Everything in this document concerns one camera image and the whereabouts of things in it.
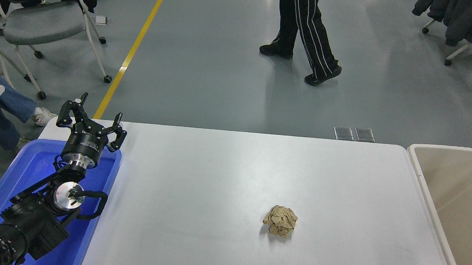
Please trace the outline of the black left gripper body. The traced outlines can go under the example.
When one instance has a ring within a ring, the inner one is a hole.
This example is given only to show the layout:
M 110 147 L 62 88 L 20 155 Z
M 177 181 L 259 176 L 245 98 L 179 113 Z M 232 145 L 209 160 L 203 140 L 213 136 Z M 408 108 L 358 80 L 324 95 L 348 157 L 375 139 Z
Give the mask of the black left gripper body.
M 103 126 L 97 122 L 89 124 L 83 121 L 74 123 L 67 143 L 62 151 L 62 158 L 67 158 L 68 154 L 81 154 L 92 160 L 99 160 L 102 156 L 103 148 L 108 143 L 106 135 L 99 135 L 98 131 L 103 130 Z

